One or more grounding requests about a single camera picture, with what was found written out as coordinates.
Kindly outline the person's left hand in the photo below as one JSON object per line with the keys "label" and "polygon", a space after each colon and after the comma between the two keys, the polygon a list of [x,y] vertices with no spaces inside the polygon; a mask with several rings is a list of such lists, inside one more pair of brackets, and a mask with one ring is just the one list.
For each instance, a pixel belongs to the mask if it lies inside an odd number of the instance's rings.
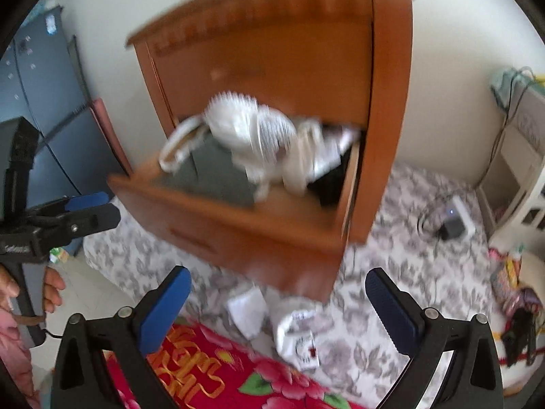
{"label": "person's left hand", "polygon": [[[52,268],[45,269],[43,284],[43,307],[47,313],[54,313],[57,307],[63,303],[60,292],[66,288],[66,284],[61,275]],[[11,311],[9,306],[10,298],[17,298],[19,295],[19,286],[4,267],[0,269],[0,296],[1,308],[7,312]]]}

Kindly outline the pink sleeve forearm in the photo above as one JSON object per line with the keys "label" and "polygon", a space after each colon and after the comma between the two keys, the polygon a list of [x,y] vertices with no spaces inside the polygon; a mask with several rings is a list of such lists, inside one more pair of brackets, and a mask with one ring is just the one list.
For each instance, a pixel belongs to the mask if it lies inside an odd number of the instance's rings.
{"label": "pink sleeve forearm", "polygon": [[21,340],[12,315],[1,309],[1,359],[25,397],[34,396],[30,350]]}

